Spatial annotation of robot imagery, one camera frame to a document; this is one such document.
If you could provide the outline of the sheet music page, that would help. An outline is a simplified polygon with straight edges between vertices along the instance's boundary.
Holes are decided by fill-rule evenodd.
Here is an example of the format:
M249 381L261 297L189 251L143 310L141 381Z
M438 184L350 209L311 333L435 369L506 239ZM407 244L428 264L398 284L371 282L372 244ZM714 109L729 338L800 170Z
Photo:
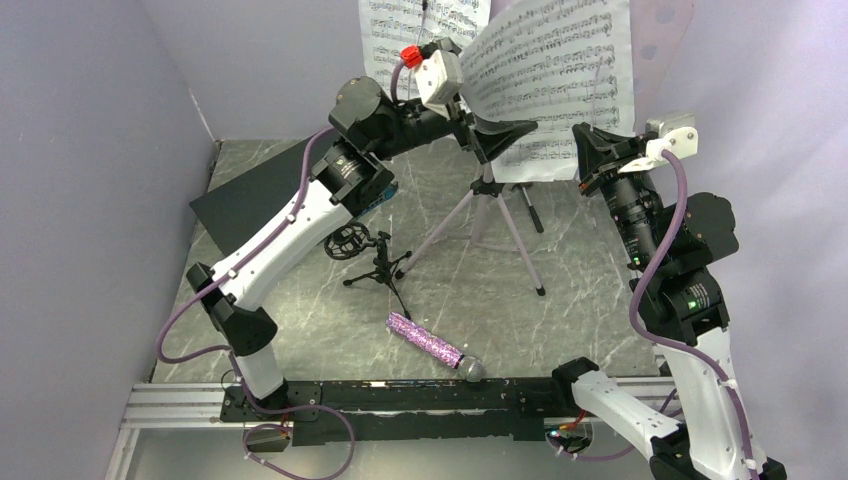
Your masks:
M489 23L485 0L360 0L360 34L365 74L391 92L392 73L400 53L448 37L467 47Z
M489 23L460 61L461 94L473 113L538 125L493 161L501 183L574 179L575 124L633 133L627 1L519 1Z

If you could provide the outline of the lilac perforated music stand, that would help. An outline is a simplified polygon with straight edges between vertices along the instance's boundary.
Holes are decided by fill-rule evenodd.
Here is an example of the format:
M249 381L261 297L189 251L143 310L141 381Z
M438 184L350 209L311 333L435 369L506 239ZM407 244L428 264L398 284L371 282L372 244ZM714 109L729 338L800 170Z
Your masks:
M665 79L695 12L691 1L627 1L630 4L631 46L635 123L646 118L647 109ZM468 241L478 244L485 229L486 211L490 204L505 206L503 189L508 184L497 181L492 162L482 170L461 200L462 206L475 205L476 216Z

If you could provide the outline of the sheet music top page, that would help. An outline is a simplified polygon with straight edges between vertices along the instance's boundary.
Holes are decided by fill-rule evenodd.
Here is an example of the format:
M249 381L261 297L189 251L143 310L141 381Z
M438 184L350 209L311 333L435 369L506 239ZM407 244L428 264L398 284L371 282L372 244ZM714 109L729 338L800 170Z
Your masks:
M485 0L360 0L360 34L365 74L391 92L392 73L400 53L448 37L467 47L489 23Z

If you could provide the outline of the purple glitter microphone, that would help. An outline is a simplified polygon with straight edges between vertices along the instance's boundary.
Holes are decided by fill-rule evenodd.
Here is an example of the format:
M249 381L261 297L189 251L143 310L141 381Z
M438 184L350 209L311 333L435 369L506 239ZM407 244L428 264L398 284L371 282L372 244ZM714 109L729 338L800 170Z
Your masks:
M386 326L391 332L455 370L465 381L480 382L483 379L485 368L479 359L466 355L407 317L392 312L386 320Z

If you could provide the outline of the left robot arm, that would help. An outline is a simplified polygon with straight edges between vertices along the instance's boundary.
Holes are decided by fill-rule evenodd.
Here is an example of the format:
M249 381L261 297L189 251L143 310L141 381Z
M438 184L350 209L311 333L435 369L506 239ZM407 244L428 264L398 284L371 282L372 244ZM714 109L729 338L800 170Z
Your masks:
M344 84L329 113L337 139L316 163L304 160L288 204L239 249L212 266L197 263L187 280L235 358L248 407L264 420L287 406L288 384L275 358L278 331L262 304L279 281L320 241L386 201L394 180L383 163L452 135L482 163L537 129L532 120L490 121L457 105L449 114L419 99L396 102L371 77Z

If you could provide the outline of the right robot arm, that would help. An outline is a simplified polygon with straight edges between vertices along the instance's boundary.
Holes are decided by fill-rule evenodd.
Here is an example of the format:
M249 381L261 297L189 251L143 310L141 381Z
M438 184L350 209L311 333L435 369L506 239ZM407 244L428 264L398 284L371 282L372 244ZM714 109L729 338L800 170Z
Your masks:
M751 429L734 373L730 316L709 266L737 252L736 219L727 199L688 190L682 160L697 131L625 137L580 123L572 133L580 191L603 197L636 273L630 324L667 362L683 416L647 406L583 357L553 371L553 406L602 420L656 479L785 478Z

